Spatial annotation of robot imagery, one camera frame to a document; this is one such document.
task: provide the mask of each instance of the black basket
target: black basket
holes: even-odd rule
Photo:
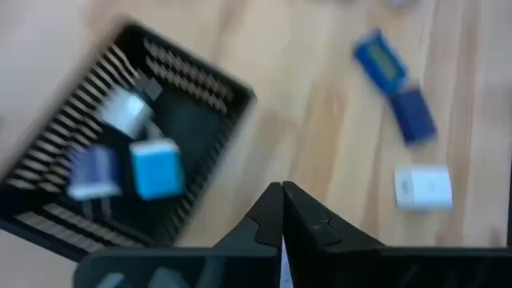
[[[154,78],[154,123],[180,147],[186,191],[178,198],[75,202],[64,193],[70,157],[99,142],[119,155],[122,190],[133,194],[129,144],[97,117],[116,86]],[[205,190],[253,91],[136,25],[124,27],[0,183],[0,228],[79,260],[104,246],[171,246]]]

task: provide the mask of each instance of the blue rectangular block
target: blue rectangular block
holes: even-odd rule
[[[183,193],[184,175],[178,146],[161,138],[130,145],[135,188],[144,200]]]
[[[68,195],[75,200],[104,198],[121,194],[114,152],[105,146],[92,146],[72,159]]]
[[[419,88],[406,90],[390,98],[406,144],[423,142],[436,135],[434,121]]]
[[[356,45],[354,56],[384,95],[396,94],[404,85],[406,67],[394,54],[379,29]]]

